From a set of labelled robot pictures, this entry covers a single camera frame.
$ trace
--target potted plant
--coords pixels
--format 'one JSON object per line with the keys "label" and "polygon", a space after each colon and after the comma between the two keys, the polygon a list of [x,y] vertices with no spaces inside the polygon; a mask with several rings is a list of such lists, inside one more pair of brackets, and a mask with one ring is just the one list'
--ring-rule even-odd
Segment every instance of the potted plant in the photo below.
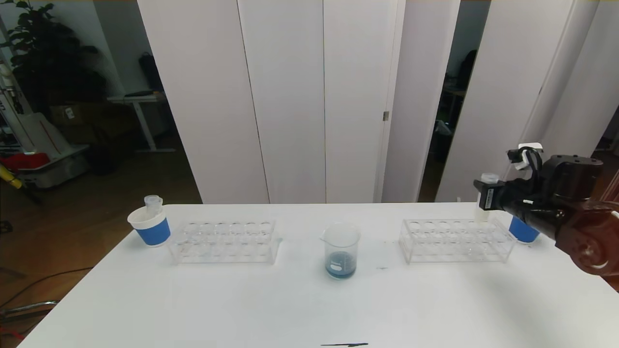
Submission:
{"label": "potted plant", "polygon": [[50,14],[54,4],[35,9],[30,1],[6,0],[24,10],[17,26],[7,31],[13,75],[35,111],[48,113],[50,105],[99,101],[105,97],[106,81],[87,64],[97,54],[94,46],[82,46],[69,27]]}

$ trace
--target desk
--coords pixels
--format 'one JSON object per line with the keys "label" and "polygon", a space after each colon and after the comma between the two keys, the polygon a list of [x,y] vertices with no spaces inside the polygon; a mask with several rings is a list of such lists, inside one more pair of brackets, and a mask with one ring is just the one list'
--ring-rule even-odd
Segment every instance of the desk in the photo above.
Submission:
{"label": "desk", "polygon": [[[544,236],[507,263],[411,264],[402,219],[473,218],[474,203],[169,205],[188,219],[276,220],[274,265],[172,265],[135,231],[28,335],[20,348],[372,347],[595,348],[619,342],[619,295]],[[506,214],[501,216],[509,221]],[[362,229],[357,272],[324,270],[325,226]]]}
{"label": "desk", "polygon": [[142,111],[141,103],[159,103],[164,102],[166,100],[165,94],[163,93],[155,93],[149,95],[141,95],[138,97],[125,97],[125,96],[115,96],[109,97],[108,101],[117,104],[131,104],[133,109],[136,111],[137,119],[140,121],[140,127],[142,128],[142,132],[144,133],[144,137],[149,144],[149,148],[147,150],[140,150],[140,152],[174,152],[174,149],[158,149],[155,144],[155,139],[153,139],[153,135],[150,133],[149,125],[144,118],[144,112]]}

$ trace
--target blue cup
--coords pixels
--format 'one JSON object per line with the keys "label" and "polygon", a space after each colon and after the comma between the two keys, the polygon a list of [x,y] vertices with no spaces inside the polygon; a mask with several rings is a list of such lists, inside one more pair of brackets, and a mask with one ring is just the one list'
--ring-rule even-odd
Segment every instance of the blue cup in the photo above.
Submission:
{"label": "blue cup", "polygon": [[129,214],[127,221],[148,246],[160,246],[170,237],[170,226],[163,211],[146,219],[146,207],[141,207]]}
{"label": "blue cup", "polygon": [[509,231],[517,240],[523,243],[532,243],[540,234],[538,230],[528,226],[515,216],[511,219]]}

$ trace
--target plastic test tube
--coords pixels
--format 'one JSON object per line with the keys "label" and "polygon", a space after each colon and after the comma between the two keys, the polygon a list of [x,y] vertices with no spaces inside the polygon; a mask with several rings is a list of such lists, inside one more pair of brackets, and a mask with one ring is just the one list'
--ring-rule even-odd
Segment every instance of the plastic test tube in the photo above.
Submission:
{"label": "plastic test tube", "polygon": [[[496,184],[499,182],[499,176],[494,173],[484,173],[480,179],[481,182],[486,184]],[[490,211],[485,211],[479,207],[479,200],[482,198],[482,194],[477,194],[477,205],[475,206],[475,222],[486,222],[490,216]]]}
{"label": "plastic test tube", "polygon": [[146,205],[146,219],[152,219],[162,211],[163,199],[156,194],[150,194],[144,197]]}

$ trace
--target white panel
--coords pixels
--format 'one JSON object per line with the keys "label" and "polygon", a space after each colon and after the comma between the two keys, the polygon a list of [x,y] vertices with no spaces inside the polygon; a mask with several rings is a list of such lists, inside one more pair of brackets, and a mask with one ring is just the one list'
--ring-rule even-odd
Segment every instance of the white panel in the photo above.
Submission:
{"label": "white panel", "polygon": [[[555,58],[550,65],[542,90],[533,106],[529,122],[518,143],[541,142],[546,151],[548,150],[542,137],[555,114],[576,60],[581,53],[598,3],[598,1],[573,2],[568,22],[555,52]],[[507,180],[526,175],[524,172],[517,171],[511,164],[505,168],[504,172],[507,173],[504,176]]]}
{"label": "white panel", "polygon": [[269,202],[236,2],[138,4],[202,201]]}
{"label": "white panel", "polygon": [[590,156],[619,104],[619,3],[601,1],[543,139],[550,155]]}
{"label": "white panel", "polygon": [[322,2],[238,5],[271,203],[325,203]]}
{"label": "white panel", "polygon": [[383,184],[385,180],[385,168],[387,167],[387,150],[389,148],[389,134],[391,133],[391,120],[393,119],[393,101],[396,94],[397,67],[400,61],[400,46],[402,44],[402,27],[404,26],[404,9],[406,0],[398,0],[396,26],[394,28],[393,49],[391,51],[391,67],[389,68],[389,87],[387,89],[387,105],[385,110],[389,112],[387,120],[383,120],[381,133],[381,152],[378,156],[376,167],[376,184],[374,184],[374,202],[383,201]]}
{"label": "white panel", "polygon": [[436,201],[474,201],[474,179],[504,173],[505,152],[525,130],[572,2],[492,2]]}
{"label": "white panel", "polygon": [[374,201],[397,0],[324,0],[327,202]]}
{"label": "white panel", "polygon": [[463,0],[460,2],[454,39],[447,62],[447,73],[449,75],[457,76],[460,65],[469,52],[479,48],[489,9],[490,0]]}
{"label": "white panel", "polygon": [[459,4],[460,0],[406,4],[384,202],[417,200]]}

